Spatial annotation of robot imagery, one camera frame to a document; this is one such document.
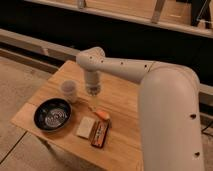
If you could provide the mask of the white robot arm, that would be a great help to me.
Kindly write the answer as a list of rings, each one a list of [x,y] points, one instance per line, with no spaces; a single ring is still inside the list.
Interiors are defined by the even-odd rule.
[[[90,94],[105,72],[139,85],[138,115],[144,171],[205,171],[199,113],[199,78],[185,66],[109,58],[100,47],[76,55]]]

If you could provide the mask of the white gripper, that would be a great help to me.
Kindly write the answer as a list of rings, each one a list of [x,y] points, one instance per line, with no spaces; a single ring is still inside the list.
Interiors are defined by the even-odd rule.
[[[85,88],[89,95],[88,107],[93,108],[93,96],[95,96],[95,110],[99,109],[100,100],[96,96],[101,91],[100,74],[97,71],[84,71]]]

